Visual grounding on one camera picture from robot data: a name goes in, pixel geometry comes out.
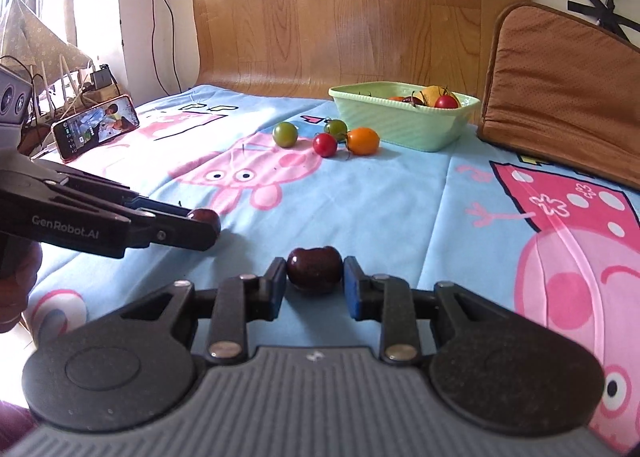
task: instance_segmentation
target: human hand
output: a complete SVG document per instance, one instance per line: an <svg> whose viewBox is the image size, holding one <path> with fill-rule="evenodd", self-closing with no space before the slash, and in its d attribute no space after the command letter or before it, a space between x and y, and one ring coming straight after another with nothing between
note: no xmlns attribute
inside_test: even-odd
<svg viewBox="0 0 640 457"><path fill-rule="evenodd" d="M31 243L15 273L0 279L0 333L11 331L20 321L41 265L42 247L39 243Z"/></svg>

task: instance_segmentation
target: green tomato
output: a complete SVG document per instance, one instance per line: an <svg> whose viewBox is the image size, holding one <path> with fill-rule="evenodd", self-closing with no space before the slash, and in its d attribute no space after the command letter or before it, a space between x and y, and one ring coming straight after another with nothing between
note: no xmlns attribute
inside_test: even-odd
<svg viewBox="0 0 640 457"><path fill-rule="evenodd" d="M296 144L298 140L298 129L289 122L280 122L273 127L273 141L282 148L290 148Z"/></svg>
<svg viewBox="0 0 640 457"><path fill-rule="evenodd" d="M338 143L344 142L347 139L347 124L342 120L329 120L324 132L331 134Z"/></svg>

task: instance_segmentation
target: white flower print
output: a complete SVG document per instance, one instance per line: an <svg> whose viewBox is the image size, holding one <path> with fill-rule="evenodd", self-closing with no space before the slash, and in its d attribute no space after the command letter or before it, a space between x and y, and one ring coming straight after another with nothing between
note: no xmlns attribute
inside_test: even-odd
<svg viewBox="0 0 640 457"><path fill-rule="evenodd" d="M547 215L558 215L559 217L569 217L570 215L565 202L560 199L551 199L544 193L540 194L540 197L529 197L529 200L536 206L540 206Z"/></svg>
<svg viewBox="0 0 640 457"><path fill-rule="evenodd" d="M593 199L596 196L596 193L591 189L591 186L588 184L577 183L575 185L575 191L580 192L587 199Z"/></svg>

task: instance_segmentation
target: plastic basket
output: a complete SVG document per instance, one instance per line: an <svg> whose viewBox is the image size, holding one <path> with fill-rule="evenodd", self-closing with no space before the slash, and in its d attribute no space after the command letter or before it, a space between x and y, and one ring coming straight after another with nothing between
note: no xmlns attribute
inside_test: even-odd
<svg viewBox="0 0 640 457"><path fill-rule="evenodd" d="M412 106L388 100L410 96L423 86L400 82L367 82L329 89L341 119L349 129L369 127L380 139L423 152L436 152L460 137L480 100L453 93L460 100L457 109Z"/></svg>

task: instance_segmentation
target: cartoon eye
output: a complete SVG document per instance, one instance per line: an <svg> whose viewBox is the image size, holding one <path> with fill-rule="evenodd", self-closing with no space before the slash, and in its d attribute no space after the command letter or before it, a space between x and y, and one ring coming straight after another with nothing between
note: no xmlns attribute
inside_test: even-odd
<svg viewBox="0 0 640 457"><path fill-rule="evenodd" d="M212 172L207 172L207 175L204 177L210 181L217 181L218 179L225 177L225 173L222 170L213 170Z"/></svg>
<svg viewBox="0 0 640 457"><path fill-rule="evenodd" d="M631 385L624 369L618 366L610 367L606 376L602 404L609 413L618 413L628 404Z"/></svg>
<svg viewBox="0 0 640 457"><path fill-rule="evenodd" d="M251 170L240 170L240 172L236 172L236 179L239 181L251 181L255 174Z"/></svg>

